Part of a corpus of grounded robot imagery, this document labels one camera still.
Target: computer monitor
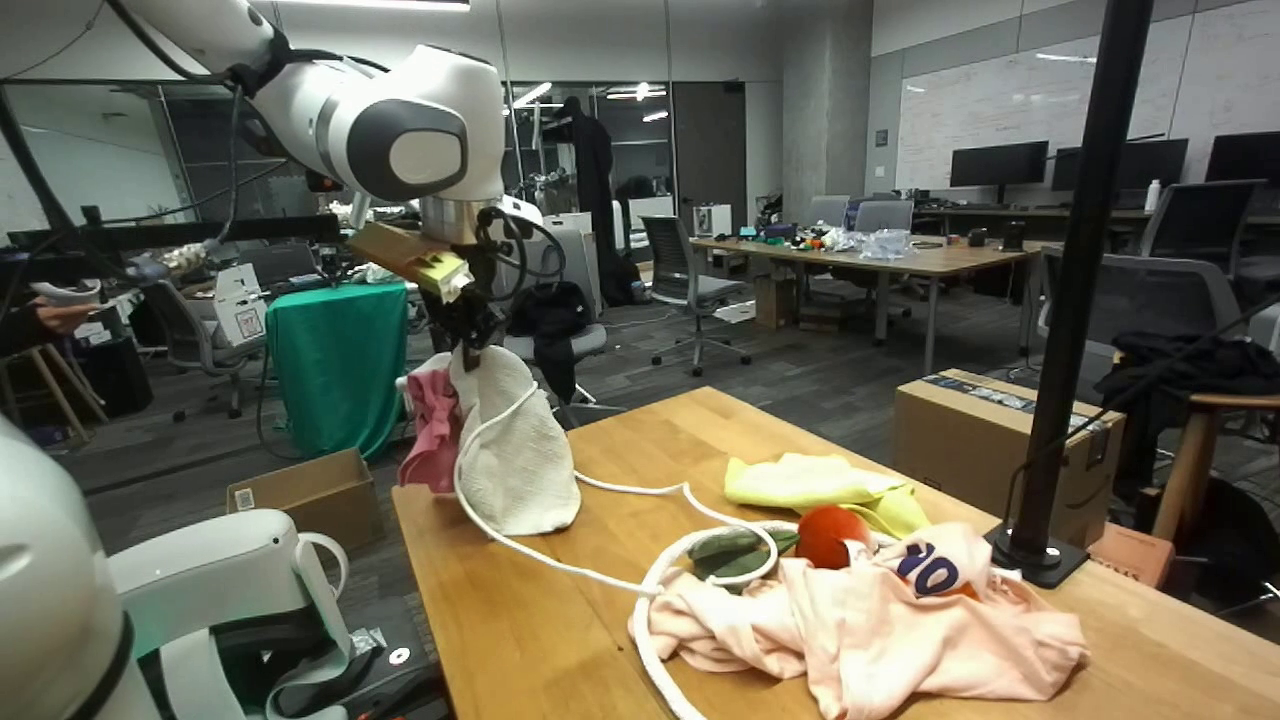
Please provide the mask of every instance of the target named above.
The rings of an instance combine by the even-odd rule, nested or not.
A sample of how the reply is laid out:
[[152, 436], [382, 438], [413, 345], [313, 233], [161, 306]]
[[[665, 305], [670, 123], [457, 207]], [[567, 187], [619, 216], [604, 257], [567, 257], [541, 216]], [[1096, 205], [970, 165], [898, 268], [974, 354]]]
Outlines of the computer monitor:
[[1203, 179], [1280, 182], [1280, 130], [1216, 134]]
[[1039, 182], [1049, 159], [1049, 138], [1035, 143], [987, 143], [952, 153], [958, 182]]
[[[1117, 192], [1139, 192], [1153, 179], [1181, 182], [1189, 159], [1189, 138], [1129, 138], [1117, 165]], [[1085, 147], [1056, 147], [1051, 187], [1072, 192], [1085, 173]]]

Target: wooden table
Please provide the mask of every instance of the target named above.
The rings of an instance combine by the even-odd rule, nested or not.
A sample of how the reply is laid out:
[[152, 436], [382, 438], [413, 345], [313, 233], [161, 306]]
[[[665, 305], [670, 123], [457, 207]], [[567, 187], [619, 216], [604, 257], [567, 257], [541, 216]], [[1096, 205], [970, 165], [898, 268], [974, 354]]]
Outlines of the wooden table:
[[[719, 500], [727, 454], [760, 463], [782, 453], [842, 447], [724, 392], [696, 388], [575, 429], [573, 453], [575, 469], [592, 474], [693, 479], [700, 500], [727, 509]], [[993, 514], [920, 492], [938, 520], [993, 526]], [[670, 714], [627, 639], [634, 596], [549, 570], [485, 539], [457, 503], [434, 500], [425, 489], [398, 489], [393, 503], [457, 714]], [[693, 526], [703, 526], [703, 520], [680, 500], [584, 489], [573, 533], [532, 544], [641, 581], [658, 550]], [[1280, 714], [1277, 643], [1102, 562], [1085, 562], [1049, 600], [1080, 610], [1089, 636], [1089, 666], [1051, 704], [911, 701], [906, 714]], [[680, 660], [672, 660], [672, 676], [712, 720], [815, 714], [804, 680], [700, 676]]]
[[889, 257], [859, 257], [859, 251], [795, 251], [793, 245], [757, 245], [757, 239], [687, 239], [687, 249], [696, 249], [693, 251], [696, 268], [687, 276], [696, 283], [696, 276], [703, 273], [703, 251], [876, 273], [882, 276], [882, 295], [876, 295], [876, 341], [882, 345], [889, 336], [889, 305], [884, 305], [889, 281], [892, 276], [920, 276], [929, 283], [929, 313], [926, 313], [926, 376], [929, 376], [934, 354], [938, 354], [938, 298], [939, 298], [946, 276], [985, 273], [985, 268], [1002, 268], [1002, 264], [1024, 264], [1021, 345], [1028, 346], [1034, 323], [1035, 323], [1035, 292], [1039, 292], [1039, 281], [1035, 281], [1039, 245], [1021, 249], [1021, 251], [1006, 251], [993, 245], [970, 249], [970, 245], [949, 245], [939, 235], [929, 235], [929, 245], [939, 245], [939, 249], [910, 249], [906, 257], [889, 258]]

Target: blue object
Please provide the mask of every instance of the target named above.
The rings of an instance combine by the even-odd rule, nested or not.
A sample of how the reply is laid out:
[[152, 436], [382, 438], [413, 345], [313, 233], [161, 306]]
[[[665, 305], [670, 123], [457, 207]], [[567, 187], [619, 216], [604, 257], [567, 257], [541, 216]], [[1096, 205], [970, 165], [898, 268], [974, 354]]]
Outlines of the blue object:
[[402, 419], [403, 283], [290, 292], [270, 306], [270, 354], [302, 454], [382, 453]]

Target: beige cloth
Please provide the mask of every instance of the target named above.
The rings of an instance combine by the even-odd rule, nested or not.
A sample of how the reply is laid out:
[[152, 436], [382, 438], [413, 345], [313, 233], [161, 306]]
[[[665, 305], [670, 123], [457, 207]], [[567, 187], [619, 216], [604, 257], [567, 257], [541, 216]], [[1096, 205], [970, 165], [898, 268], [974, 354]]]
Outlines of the beige cloth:
[[652, 603], [658, 652], [703, 670], [804, 670], [821, 714], [850, 720], [892, 714], [911, 692], [1051, 701], [1085, 664], [1080, 618], [995, 575], [970, 523], [850, 557], [842, 570], [784, 560], [748, 596], [680, 575]]

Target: red object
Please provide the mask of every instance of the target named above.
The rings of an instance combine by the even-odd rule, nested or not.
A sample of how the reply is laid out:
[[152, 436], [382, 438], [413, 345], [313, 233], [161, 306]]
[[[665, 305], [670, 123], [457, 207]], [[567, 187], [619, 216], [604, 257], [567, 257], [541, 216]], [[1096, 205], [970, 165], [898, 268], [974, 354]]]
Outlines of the red object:
[[795, 533], [795, 557], [804, 557], [814, 568], [850, 568], [845, 539], [873, 539], [867, 523], [850, 509], [814, 509], [800, 514]]

